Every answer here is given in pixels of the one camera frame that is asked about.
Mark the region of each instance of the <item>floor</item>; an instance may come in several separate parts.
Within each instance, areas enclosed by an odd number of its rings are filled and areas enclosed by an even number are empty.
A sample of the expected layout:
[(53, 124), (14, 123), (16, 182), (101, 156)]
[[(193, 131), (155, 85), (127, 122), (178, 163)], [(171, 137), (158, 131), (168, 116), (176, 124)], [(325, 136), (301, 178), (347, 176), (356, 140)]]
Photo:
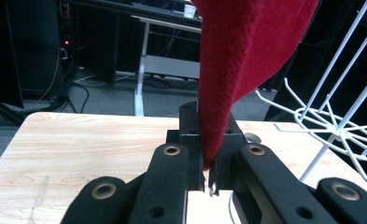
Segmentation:
[[(79, 113), (82, 110), (86, 114), (134, 115), (135, 75), (116, 75), (115, 84), (108, 85), (96, 80), (91, 72), (80, 70), (75, 81), (79, 86), (72, 85), (69, 90), (72, 104), (65, 104), (57, 112)], [(148, 117), (178, 118), (178, 108), (198, 97), (198, 83), (193, 80), (146, 76), (144, 84), (144, 108), (145, 116)], [(260, 91), (261, 95), (270, 100), (276, 94), (275, 91)], [(45, 107), (49, 102), (32, 99), (24, 100), (24, 105), (23, 110), (28, 110)], [(268, 107), (268, 104), (251, 92), (235, 103), (232, 113), (238, 120), (263, 120)], [(18, 129), (9, 121), (0, 119), (0, 156)]]

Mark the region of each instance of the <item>white metal rack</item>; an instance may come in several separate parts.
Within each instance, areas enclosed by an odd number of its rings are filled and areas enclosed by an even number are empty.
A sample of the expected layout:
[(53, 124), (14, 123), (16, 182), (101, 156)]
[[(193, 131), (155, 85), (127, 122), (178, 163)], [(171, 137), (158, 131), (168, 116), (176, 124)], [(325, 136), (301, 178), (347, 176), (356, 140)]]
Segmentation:
[[(326, 78), (328, 77), (329, 73), (331, 72), (332, 68), (334, 67), (334, 64), (336, 63), (337, 59), (340, 57), (344, 47), (346, 46), (346, 43), (348, 42), (349, 38), (354, 33), (355, 29), (357, 28), (366, 10), (367, 10), (367, 1), (364, 3), (362, 9), (358, 13), (357, 18), (354, 20), (351, 27), (349, 28), (340, 47), (335, 52), (329, 66), (327, 67), (323, 77), (319, 81), (316, 89), (314, 90), (307, 104), (305, 104), (294, 93), (294, 91), (289, 87), (288, 81), (286, 79), (285, 79), (285, 87), (301, 106), (295, 110), (286, 108), (283, 105), (278, 105), (272, 101), (269, 101), (263, 98), (260, 95), (260, 93), (256, 91), (260, 99), (262, 99), (267, 104), (275, 106), (281, 110), (284, 110), (294, 115), (296, 122), (302, 128), (302, 129), (297, 129), (297, 130), (285, 129), (276, 124), (275, 126), (279, 131), (309, 133), (310, 135), (312, 135), (314, 138), (316, 138), (319, 142), (323, 144), (323, 147), (321, 148), (319, 153), (316, 155), (316, 157), (313, 159), (313, 161), (310, 163), (310, 165), (308, 166), (308, 168), (305, 170), (302, 177), (300, 178), (301, 181), (304, 181), (307, 178), (307, 176), (310, 174), (314, 166), (318, 163), (320, 158), (324, 155), (327, 149), (330, 148), (336, 152), (339, 152), (339, 153), (342, 153), (348, 156), (352, 160), (359, 174), (367, 182), (367, 174), (365, 173), (365, 171), (363, 170), (363, 168), (360, 165), (360, 161), (367, 161), (367, 125), (358, 125), (350, 121), (351, 118), (356, 113), (356, 111), (360, 108), (363, 101), (367, 97), (367, 86), (364, 88), (364, 90), (358, 96), (355, 103), (349, 108), (349, 110), (346, 112), (346, 114), (343, 117), (339, 117), (333, 113), (332, 105), (330, 103), (330, 100), (333, 97), (335, 91), (340, 87), (340, 84), (344, 81), (346, 74), (348, 73), (352, 65), (355, 63), (355, 61), (358, 59), (363, 49), (366, 47), (367, 36), (363, 40), (362, 44), (360, 45), (360, 48), (357, 50), (356, 54), (353, 56), (352, 60), (346, 67), (343, 74), (340, 76), (340, 78), (335, 83), (331, 92), (327, 94), (326, 96), (323, 96), (325, 97), (325, 100), (323, 104), (321, 105), (321, 107), (320, 108), (311, 107), (316, 97), (319, 97), (318, 96), (319, 90), (322, 88)], [(308, 125), (305, 125), (303, 123), (304, 121), (305, 123), (316, 124), (319, 128), (309, 129), (306, 127)], [(329, 133), (330, 136), (327, 140), (325, 140), (319, 136), (319, 133)], [(354, 152), (351, 148), (352, 145), (356, 145), (357, 147), (362, 148), (363, 151), (361, 153), (358, 153), (357, 151)]]

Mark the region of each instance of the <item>wooden table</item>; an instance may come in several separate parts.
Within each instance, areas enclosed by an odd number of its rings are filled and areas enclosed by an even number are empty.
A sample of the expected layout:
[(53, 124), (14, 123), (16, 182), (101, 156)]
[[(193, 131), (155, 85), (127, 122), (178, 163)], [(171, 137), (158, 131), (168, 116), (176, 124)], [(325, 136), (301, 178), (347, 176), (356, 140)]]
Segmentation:
[[(281, 133), (270, 122), (238, 121), (297, 176), (321, 145), (306, 133)], [(0, 158), (0, 223), (59, 223), (86, 183), (103, 175), (130, 181), (147, 170), (153, 150), (178, 119), (36, 113), (22, 124)], [(367, 189), (360, 176), (330, 151), (306, 183), (339, 176)], [(230, 192), (210, 198), (190, 192), (189, 223), (232, 223)]]

